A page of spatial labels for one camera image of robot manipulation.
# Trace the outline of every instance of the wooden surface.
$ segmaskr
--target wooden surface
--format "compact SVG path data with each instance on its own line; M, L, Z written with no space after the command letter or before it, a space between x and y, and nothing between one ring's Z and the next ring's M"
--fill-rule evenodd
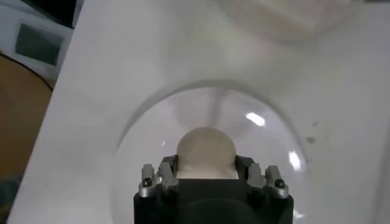
M0 179L24 172L50 97L36 75L0 56Z

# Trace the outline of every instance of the clear plastic dome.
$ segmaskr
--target clear plastic dome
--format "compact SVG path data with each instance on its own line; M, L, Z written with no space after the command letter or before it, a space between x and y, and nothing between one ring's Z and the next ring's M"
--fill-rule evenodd
M279 166L294 198L294 219L304 223L308 188L303 150L289 125L248 86L229 80L204 80L163 90L140 105L118 144L112 186L115 224L133 223L133 196L141 168L155 169L164 156L176 154L189 131L214 127L233 140L238 155L251 157L262 173Z

